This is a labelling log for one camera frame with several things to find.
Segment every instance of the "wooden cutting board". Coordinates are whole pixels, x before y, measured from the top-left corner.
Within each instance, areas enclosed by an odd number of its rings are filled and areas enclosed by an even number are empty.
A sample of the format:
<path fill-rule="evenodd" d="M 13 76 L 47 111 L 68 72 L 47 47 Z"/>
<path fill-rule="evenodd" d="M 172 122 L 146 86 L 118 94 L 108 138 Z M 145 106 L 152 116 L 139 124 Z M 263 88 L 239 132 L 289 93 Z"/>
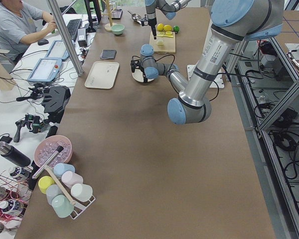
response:
<path fill-rule="evenodd" d="M 149 43 L 150 43 L 150 45 L 153 46 L 155 53 L 161 53 L 161 54 L 176 53 L 176 36 L 175 36 L 175 32 L 172 32 L 172 33 L 174 36 L 173 38 L 171 38 L 171 37 L 156 37 L 156 40 L 154 40 L 152 32 L 150 33 Z M 156 44 L 156 41 L 158 39 L 162 39 L 164 41 L 163 46 L 158 46 Z"/>

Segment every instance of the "black thermos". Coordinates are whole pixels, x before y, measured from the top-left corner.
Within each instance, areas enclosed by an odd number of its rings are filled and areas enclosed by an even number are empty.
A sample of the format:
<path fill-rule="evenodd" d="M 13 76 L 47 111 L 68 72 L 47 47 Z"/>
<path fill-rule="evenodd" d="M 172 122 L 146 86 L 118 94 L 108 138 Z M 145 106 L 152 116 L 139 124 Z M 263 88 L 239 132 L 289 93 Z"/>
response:
<path fill-rule="evenodd" d="M 3 141 L 0 141 L 0 154 L 2 157 L 20 167 L 26 167 L 31 163 L 31 160 L 26 155 Z"/>

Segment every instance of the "keyboard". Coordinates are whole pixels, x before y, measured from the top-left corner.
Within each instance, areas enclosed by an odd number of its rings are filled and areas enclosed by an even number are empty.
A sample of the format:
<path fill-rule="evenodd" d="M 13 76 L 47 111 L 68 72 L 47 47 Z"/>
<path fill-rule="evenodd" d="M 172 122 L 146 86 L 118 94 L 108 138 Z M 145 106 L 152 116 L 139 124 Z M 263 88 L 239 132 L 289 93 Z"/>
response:
<path fill-rule="evenodd" d="M 81 23 L 82 19 L 73 19 L 70 20 L 68 25 L 66 26 L 73 41 L 76 41 L 76 37 L 78 36 L 78 29 L 81 27 Z"/>

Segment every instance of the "man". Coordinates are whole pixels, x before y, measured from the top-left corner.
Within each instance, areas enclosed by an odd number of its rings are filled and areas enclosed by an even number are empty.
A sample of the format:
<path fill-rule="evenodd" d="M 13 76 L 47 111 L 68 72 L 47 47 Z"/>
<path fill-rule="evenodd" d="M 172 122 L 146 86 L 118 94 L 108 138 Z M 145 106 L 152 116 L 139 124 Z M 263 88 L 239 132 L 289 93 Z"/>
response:
<path fill-rule="evenodd" d="M 44 19 L 48 26 L 36 32 L 33 20 Z M 44 38 L 56 28 L 53 16 L 21 0 L 0 0 L 0 49 L 18 61 L 30 44 Z"/>

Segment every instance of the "white desk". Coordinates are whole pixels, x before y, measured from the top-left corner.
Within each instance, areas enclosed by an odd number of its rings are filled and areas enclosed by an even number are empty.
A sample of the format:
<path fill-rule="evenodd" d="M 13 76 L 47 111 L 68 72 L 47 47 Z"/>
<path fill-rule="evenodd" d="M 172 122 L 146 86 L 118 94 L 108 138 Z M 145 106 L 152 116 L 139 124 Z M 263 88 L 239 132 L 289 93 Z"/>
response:
<path fill-rule="evenodd" d="M 65 23 L 67 24 L 69 20 L 76 19 L 76 18 L 82 18 L 82 26 L 84 26 L 87 21 L 87 15 L 82 14 L 66 14 L 64 15 Z M 93 38 L 95 36 L 95 33 L 89 33 L 87 42 L 88 45 L 92 42 Z M 10 137 L 14 137 L 16 133 L 16 125 L 15 122 L 24 118 L 24 115 L 26 113 L 29 113 L 31 115 L 39 115 L 41 118 L 47 118 L 48 114 L 45 114 L 44 107 L 40 105 L 43 98 L 38 100 L 29 100 L 32 103 L 29 103 L 28 101 L 22 101 L 22 102 L 14 102 L 17 97 L 20 96 L 28 96 L 30 92 L 28 92 L 28 88 L 32 87 L 26 79 L 28 78 L 31 71 L 25 70 L 25 69 L 33 69 L 36 65 L 39 58 L 43 58 L 46 55 L 46 51 L 49 49 L 50 45 L 54 40 L 60 40 L 61 35 L 56 30 L 54 34 L 48 34 L 45 39 L 49 41 L 49 44 L 39 46 L 37 43 L 33 43 L 30 45 L 28 50 L 25 52 L 24 57 L 18 62 L 18 64 L 15 66 L 14 70 L 18 70 L 15 73 L 11 73 L 11 76 L 15 79 L 15 82 L 19 86 L 14 86 L 14 88 L 11 91 L 0 91 L 0 101 L 1 102 L 10 102 L 7 104 L 0 103 L 0 135 L 4 133 L 9 133 Z M 77 42 L 75 42 L 75 49 L 77 54 L 80 54 L 79 45 Z M 46 50 L 43 52 L 34 53 L 36 51 Z M 64 85 L 70 88 L 70 91 L 72 93 L 73 87 L 75 86 L 77 74 L 75 72 L 75 69 L 73 67 L 73 64 L 68 58 L 67 61 L 63 62 L 62 68 L 60 69 L 60 80 L 56 80 L 55 84 Z M 40 132 L 37 134 L 34 134 L 32 132 L 29 132 L 29 130 L 26 127 L 23 127 L 20 132 L 20 141 L 18 143 L 14 143 L 13 141 L 10 143 L 14 147 L 16 147 L 19 151 L 27 155 L 31 160 L 33 160 L 34 151 L 36 147 L 42 142 L 46 135 L 48 130 L 44 132 Z M 11 162 L 7 161 L 3 157 L 0 156 L 0 174 L 4 172 L 5 170 L 8 170 L 10 167 L 15 166 Z M 4 176 L 8 176 L 7 171 L 3 173 Z M 0 239 L 9 239 L 12 238 L 7 233 L 3 233 L 0 235 Z"/>

